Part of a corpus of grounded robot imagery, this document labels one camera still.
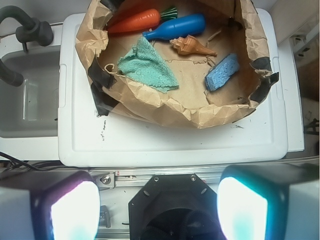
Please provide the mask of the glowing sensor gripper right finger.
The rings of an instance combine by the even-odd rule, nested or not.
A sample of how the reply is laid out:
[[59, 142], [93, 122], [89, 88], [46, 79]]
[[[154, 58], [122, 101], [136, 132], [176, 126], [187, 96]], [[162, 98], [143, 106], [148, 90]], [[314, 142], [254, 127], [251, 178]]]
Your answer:
[[318, 240], [320, 168], [303, 163], [233, 164], [217, 189], [228, 240]]

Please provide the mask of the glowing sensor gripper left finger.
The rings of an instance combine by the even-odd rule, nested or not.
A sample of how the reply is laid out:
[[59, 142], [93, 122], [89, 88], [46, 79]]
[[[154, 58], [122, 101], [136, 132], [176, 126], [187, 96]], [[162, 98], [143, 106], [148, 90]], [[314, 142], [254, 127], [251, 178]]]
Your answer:
[[100, 193], [85, 170], [0, 174], [2, 240], [93, 240]]

